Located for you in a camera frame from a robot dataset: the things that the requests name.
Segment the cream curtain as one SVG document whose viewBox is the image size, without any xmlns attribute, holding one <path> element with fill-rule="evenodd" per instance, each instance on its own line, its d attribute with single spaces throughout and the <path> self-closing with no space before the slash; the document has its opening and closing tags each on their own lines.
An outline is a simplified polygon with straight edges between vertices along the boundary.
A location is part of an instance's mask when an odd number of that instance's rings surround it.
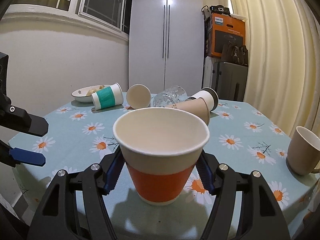
<svg viewBox="0 0 320 240">
<path fill-rule="evenodd" d="M 245 101 L 287 135 L 319 133 L 319 23 L 304 0 L 231 0 L 245 18 Z"/>
</svg>

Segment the white floral bowl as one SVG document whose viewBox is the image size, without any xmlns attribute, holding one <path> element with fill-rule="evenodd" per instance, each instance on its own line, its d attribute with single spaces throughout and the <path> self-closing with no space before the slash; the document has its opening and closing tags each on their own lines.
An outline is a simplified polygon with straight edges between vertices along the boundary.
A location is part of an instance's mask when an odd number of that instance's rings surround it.
<svg viewBox="0 0 320 240">
<path fill-rule="evenodd" d="M 88 87 L 77 89 L 72 93 L 72 97 L 78 102 L 91 103 L 92 96 L 87 96 L 86 94 L 91 88 L 98 88 L 99 86 L 100 85 L 95 85 L 95 86 L 88 86 Z"/>
</svg>

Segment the clear glass cup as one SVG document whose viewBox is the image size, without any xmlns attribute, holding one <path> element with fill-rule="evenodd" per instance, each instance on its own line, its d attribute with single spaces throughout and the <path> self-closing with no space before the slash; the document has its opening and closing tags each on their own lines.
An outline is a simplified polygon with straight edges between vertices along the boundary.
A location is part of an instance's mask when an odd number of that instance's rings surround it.
<svg viewBox="0 0 320 240">
<path fill-rule="evenodd" d="M 152 107 L 165 107 L 167 105 L 183 102 L 187 98 L 187 93 L 182 87 L 171 86 L 153 97 Z"/>
</svg>

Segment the beige snack pieces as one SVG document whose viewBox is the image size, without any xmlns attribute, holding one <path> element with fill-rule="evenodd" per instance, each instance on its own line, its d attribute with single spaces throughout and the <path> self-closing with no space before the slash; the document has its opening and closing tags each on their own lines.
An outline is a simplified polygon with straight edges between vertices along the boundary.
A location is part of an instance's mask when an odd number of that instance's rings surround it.
<svg viewBox="0 0 320 240">
<path fill-rule="evenodd" d="M 93 93 L 96 93 L 97 91 L 100 91 L 102 89 L 104 89 L 105 86 L 104 85 L 100 85 L 98 88 L 91 88 L 88 92 L 87 92 L 87 96 L 91 96 Z"/>
</svg>

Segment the white wardrobe cabinet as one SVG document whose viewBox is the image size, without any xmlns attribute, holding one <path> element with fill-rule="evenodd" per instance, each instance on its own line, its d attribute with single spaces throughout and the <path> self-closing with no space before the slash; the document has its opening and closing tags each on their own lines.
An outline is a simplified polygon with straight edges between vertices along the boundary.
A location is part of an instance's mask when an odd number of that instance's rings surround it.
<svg viewBox="0 0 320 240">
<path fill-rule="evenodd" d="M 132 0 L 129 86 L 152 93 L 178 85 L 188 95 L 202 87 L 202 0 Z"/>
</svg>

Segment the orange philips cardboard box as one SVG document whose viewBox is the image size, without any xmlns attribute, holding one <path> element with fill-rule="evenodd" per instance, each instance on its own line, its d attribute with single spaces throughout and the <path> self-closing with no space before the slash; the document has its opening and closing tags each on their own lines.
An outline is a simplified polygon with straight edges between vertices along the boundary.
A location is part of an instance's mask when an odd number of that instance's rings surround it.
<svg viewBox="0 0 320 240">
<path fill-rule="evenodd" d="M 225 44 L 246 44 L 245 22 L 225 14 L 212 13 L 204 22 L 204 31 L 205 56 L 221 57 Z"/>
</svg>

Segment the daisy print blue tablecloth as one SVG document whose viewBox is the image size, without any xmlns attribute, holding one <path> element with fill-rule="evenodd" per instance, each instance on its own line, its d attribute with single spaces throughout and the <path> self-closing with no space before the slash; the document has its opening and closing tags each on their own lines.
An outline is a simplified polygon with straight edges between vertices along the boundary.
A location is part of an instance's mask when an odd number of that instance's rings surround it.
<svg viewBox="0 0 320 240">
<path fill-rule="evenodd" d="M 39 152 L 46 158 L 42 167 L 19 165 L 14 170 L 32 210 L 58 170 L 83 171 L 114 152 L 117 142 L 112 126 L 129 110 L 124 103 L 97 112 L 92 104 L 72 101 L 46 116 L 49 129 L 44 137 L 20 133 L 9 141 L 12 147 Z M 308 211 L 319 176 L 291 173 L 286 164 L 290 138 L 250 104 L 227 100 L 220 100 L 211 114 L 209 130 L 210 140 L 204 150 L 236 172 L 260 171 L 293 235 Z M 127 168 L 123 168 L 116 188 L 104 197 L 119 239 L 199 239 L 214 200 L 198 172 L 193 171 L 172 204 L 149 205 L 136 192 Z"/>
</svg>

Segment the brown kraft paper cup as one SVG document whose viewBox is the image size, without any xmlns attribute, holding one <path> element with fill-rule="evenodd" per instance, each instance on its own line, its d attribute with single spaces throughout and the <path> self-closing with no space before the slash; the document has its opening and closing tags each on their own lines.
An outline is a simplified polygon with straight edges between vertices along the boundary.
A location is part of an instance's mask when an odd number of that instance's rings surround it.
<svg viewBox="0 0 320 240">
<path fill-rule="evenodd" d="M 184 102 L 167 105 L 166 108 L 174 108 L 189 112 L 202 119 L 206 125 L 210 122 L 210 112 L 208 106 L 203 98 L 190 99 Z"/>
</svg>

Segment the dark grey suitcase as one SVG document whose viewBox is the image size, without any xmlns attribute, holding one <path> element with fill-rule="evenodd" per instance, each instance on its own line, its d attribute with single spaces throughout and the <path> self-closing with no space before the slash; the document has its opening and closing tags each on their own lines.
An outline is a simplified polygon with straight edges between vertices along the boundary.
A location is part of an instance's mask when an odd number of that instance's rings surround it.
<svg viewBox="0 0 320 240">
<path fill-rule="evenodd" d="M 246 89 L 248 67 L 229 62 L 213 64 L 212 88 L 219 99 L 243 101 Z"/>
</svg>

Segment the white panel beside suitcase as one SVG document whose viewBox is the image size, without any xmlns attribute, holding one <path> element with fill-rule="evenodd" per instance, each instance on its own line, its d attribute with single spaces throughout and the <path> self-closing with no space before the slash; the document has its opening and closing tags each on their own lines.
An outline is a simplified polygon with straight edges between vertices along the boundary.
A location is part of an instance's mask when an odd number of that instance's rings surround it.
<svg viewBox="0 0 320 240">
<path fill-rule="evenodd" d="M 211 87 L 213 80 L 213 66 L 214 63 L 219 62 L 221 59 L 218 57 L 205 57 L 203 65 L 203 75 L 202 75 L 202 87 Z"/>
</svg>

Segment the white cup black lid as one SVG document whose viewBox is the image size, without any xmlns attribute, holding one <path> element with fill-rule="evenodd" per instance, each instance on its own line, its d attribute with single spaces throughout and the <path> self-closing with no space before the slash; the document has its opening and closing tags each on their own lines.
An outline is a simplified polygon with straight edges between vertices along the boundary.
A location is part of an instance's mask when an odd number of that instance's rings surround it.
<svg viewBox="0 0 320 240">
<path fill-rule="evenodd" d="M 208 110 L 211 112 L 215 110 L 219 104 L 219 97 L 215 90 L 210 87 L 204 87 L 196 94 L 187 98 L 187 100 L 191 99 L 199 99 L 202 98 L 208 107 Z"/>
</svg>

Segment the orange sleeve paper cup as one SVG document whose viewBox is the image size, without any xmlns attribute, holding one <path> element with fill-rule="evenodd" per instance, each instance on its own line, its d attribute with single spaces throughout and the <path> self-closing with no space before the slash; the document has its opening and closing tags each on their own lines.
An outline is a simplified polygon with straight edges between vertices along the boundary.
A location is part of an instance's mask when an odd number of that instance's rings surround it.
<svg viewBox="0 0 320 240">
<path fill-rule="evenodd" d="M 182 192 L 210 132 L 194 114 L 151 107 L 120 116 L 113 135 L 140 198 L 163 206 Z"/>
</svg>

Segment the beige ceramic mug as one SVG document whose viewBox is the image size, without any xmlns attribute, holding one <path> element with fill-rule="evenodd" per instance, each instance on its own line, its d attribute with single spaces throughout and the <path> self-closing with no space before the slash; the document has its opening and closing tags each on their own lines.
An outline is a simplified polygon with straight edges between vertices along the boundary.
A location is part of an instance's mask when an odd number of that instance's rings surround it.
<svg viewBox="0 0 320 240">
<path fill-rule="evenodd" d="M 287 150 L 287 162 L 300 176 L 319 173 L 319 137 L 303 126 L 297 126 Z"/>
</svg>

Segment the black handbag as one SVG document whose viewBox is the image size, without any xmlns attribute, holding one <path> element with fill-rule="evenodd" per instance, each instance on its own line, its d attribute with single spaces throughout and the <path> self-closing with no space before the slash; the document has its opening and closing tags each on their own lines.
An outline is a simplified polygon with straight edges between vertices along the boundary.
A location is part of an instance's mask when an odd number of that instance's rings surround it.
<svg viewBox="0 0 320 240">
<path fill-rule="evenodd" d="M 221 61 L 248 67 L 248 49 L 245 45 L 237 46 L 235 43 L 224 44 Z"/>
</svg>

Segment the black device on box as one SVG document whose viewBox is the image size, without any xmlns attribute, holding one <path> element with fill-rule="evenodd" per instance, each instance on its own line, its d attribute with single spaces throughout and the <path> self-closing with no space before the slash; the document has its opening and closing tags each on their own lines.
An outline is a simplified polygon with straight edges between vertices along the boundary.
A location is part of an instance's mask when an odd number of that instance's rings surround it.
<svg viewBox="0 0 320 240">
<path fill-rule="evenodd" d="M 204 20 L 210 18 L 212 13 L 231 16 L 229 8 L 224 7 L 223 5 L 211 5 L 210 7 L 208 5 L 205 5 L 201 8 L 201 12 L 203 14 Z"/>
</svg>

